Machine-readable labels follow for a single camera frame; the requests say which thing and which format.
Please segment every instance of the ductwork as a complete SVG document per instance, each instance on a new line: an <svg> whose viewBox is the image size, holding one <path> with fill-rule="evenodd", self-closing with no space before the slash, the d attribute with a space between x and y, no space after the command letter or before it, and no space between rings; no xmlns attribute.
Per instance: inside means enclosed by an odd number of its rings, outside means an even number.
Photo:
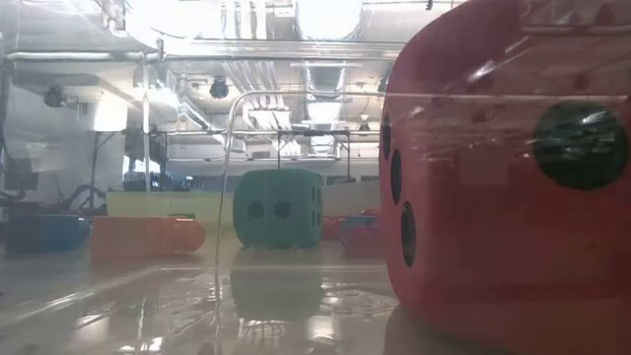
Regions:
<svg viewBox="0 0 631 355"><path fill-rule="evenodd" d="M224 70L241 93L279 91L272 62L226 61ZM261 95L245 99L243 120L250 128L289 129L274 117L274 112L285 112L287 107L279 95Z"/></svg>
<svg viewBox="0 0 631 355"><path fill-rule="evenodd" d="M361 0L296 0L296 28L301 39L306 40L344 40L357 34L362 14ZM308 91L315 92L341 92L344 89L346 76L345 63L326 63L327 65L306 65L305 82ZM331 102L337 99L337 95L315 96L315 103L307 104L307 112L311 120L335 120L341 111L341 105L337 106L337 112L331 115L330 109L327 117L314 117L312 113L317 109L318 102Z"/></svg>

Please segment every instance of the wall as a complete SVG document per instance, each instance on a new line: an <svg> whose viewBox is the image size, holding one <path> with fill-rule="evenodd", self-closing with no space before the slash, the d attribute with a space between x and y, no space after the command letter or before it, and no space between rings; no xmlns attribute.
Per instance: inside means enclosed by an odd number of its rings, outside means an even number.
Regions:
<svg viewBox="0 0 631 355"><path fill-rule="evenodd" d="M277 163L270 161L231 161L228 167L228 175L241 176L249 171L262 169L276 169ZM326 161L326 162L288 162L281 163L282 168L288 169L305 169L322 176L346 176L348 171L348 162ZM167 169L171 172L182 176L191 177L212 177L219 176L224 170L224 162L176 162L167 163ZM379 174L379 162L377 159L370 160L352 160L351 159L351 176L377 176Z"/></svg>
<svg viewBox="0 0 631 355"><path fill-rule="evenodd" d="M381 209L379 182L325 186L322 201L325 216L354 215L365 209Z"/></svg>
<svg viewBox="0 0 631 355"><path fill-rule="evenodd" d="M7 152L14 159L31 159L34 172L39 172L37 190L27 192L27 201L55 203L61 195L70 196L78 185L90 183L93 122L93 109L51 108L43 103L42 96L10 87ZM97 163L97 187L121 187L123 154L124 136L112 137L103 145Z"/></svg>
<svg viewBox="0 0 631 355"><path fill-rule="evenodd" d="M221 194L214 192L113 192L107 195L107 210L114 217L166 217L195 214L207 236L214 236L219 221ZM233 198L226 196L222 225L233 223Z"/></svg>

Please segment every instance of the transparent plastic wall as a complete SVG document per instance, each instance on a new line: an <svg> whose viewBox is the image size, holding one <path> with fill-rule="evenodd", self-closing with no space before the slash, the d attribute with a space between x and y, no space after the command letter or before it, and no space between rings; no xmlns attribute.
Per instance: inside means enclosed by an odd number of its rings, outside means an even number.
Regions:
<svg viewBox="0 0 631 355"><path fill-rule="evenodd" d="M0 0L0 354L631 353L630 11Z"/></svg>

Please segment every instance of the wet floor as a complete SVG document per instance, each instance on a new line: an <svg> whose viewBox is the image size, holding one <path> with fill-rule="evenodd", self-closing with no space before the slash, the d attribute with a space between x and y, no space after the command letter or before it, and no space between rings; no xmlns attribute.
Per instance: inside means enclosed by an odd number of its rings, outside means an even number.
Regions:
<svg viewBox="0 0 631 355"><path fill-rule="evenodd" d="M0 304L0 354L476 351L410 320L381 260L336 264L326 248L240 250L219 269L190 259L98 266L81 254L5 262L22 280L2 283L13 287Z"/></svg>
<svg viewBox="0 0 631 355"><path fill-rule="evenodd" d="M384 262L345 257L337 244L235 248L214 266L199 255L106 264L80 252L4 259L0 354L507 353L412 319ZM449 313L479 325L473 329L503 324L518 354L631 353L625 297L456 305Z"/></svg>

